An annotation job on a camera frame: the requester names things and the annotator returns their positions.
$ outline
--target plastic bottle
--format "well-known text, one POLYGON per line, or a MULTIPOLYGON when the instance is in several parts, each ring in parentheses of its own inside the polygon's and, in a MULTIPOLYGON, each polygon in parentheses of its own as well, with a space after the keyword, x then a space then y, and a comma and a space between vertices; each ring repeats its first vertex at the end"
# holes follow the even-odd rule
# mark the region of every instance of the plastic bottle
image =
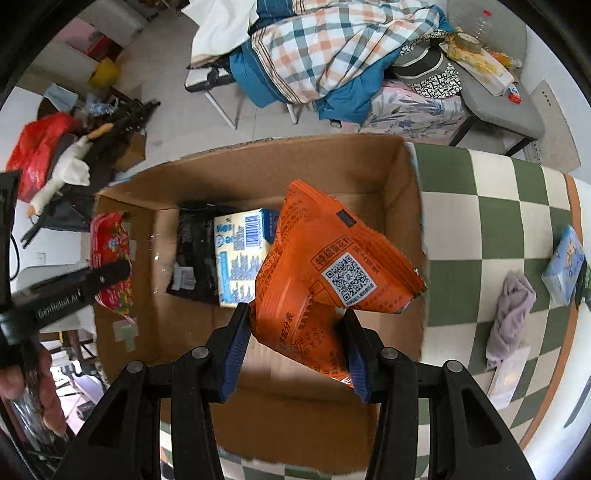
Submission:
POLYGON ((485 47, 489 41, 489 36, 492 31, 492 18, 488 10, 483 10, 478 17, 476 17, 471 25, 471 29, 466 30, 473 37, 476 37, 485 47))

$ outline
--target chair leg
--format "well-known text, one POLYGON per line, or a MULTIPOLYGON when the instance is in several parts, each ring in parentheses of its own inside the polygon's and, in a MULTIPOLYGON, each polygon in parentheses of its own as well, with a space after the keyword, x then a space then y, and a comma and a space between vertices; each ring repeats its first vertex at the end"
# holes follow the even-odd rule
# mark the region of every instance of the chair leg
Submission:
POLYGON ((222 116, 222 118, 226 121, 226 123, 228 125, 230 125, 230 127, 232 127, 232 129, 234 129, 234 130, 238 129, 236 124, 234 122, 232 122, 230 117, 228 117, 227 113, 223 111, 223 108, 220 107, 219 103, 216 102, 216 99, 213 97, 213 95, 209 92, 204 92, 204 93, 205 93, 205 96, 207 97, 207 100, 209 100, 212 103, 212 105, 216 108, 216 110, 222 116))
POLYGON ((505 155, 507 157, 510 157, 511 155, 515 155, 519 150, 523 150, 525 147, 527 147, 533 141, 534 141, 533 138, 524 137, 521 140, 519 140, 513 147, 511 147, 509 150, 507 150, 507 153, 505 155))
POLYGON ((297 117, 296 117, 296 113, 294 111, 294 106, 290 103, 286 103, 285 104, 287 106, 287 111, 290 113, 290 117, 291 117, 291 121, 293 122, 294 125, 297 125, 297 117))
POLYGON ((466 117, 466 119, 462 122, 460 127, 453 134, 453 137, 449 142, 450 147, 455 147, 460 142, 460 140, 466 136, 468 130, 470 130, 472 125, 474 125, 474 123, 476 122, 476 117, 474 115, 472 115, 469 112, 467 112, 467 114, 468 116, 466 117))

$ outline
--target red plastic bag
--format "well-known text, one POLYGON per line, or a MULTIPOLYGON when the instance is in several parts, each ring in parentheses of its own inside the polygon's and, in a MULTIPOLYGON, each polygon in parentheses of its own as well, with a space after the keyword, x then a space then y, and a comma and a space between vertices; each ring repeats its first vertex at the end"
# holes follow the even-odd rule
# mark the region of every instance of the red plastic bag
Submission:
MULTIPOLYGON (((123 226, 123 220, 124 216, 118 212, 101 213, 92 219, 90 224, 90 266, 92 268, 121 259, 131 263, 129 235, 123 226)), ((103 307, 131 320, 129 316, 129 310, 133 305, 131 278, 103 288, 95 299, 103 307)))
POLYGON ((18 199, 30 203, 47 181, 51 156, 62 135, 71 132, 78 121, 67 113, 57 112, 32 122, 22 129, 6 170, 22 170, 18 199))

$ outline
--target purple cloth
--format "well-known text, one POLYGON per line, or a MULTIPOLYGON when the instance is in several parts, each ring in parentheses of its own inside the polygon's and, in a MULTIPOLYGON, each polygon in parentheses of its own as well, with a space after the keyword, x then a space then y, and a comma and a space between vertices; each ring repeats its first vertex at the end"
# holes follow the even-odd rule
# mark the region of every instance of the purple cloth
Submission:
POLYGON ((498 367, 519 346, 525 317, 535 303, 535 291, 519 272, 509 272, 496 304, 495 323, 486 344, 486 366, 498 367))

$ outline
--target light blue face mask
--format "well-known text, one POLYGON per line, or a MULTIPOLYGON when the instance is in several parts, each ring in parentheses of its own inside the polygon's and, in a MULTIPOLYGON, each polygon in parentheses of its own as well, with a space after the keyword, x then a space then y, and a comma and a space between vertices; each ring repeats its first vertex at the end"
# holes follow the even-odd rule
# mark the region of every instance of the light blue face mask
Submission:
POLYGON ((53 83, 43 94, 60 112, 70 113, 78 100, 78 94, 53 83))

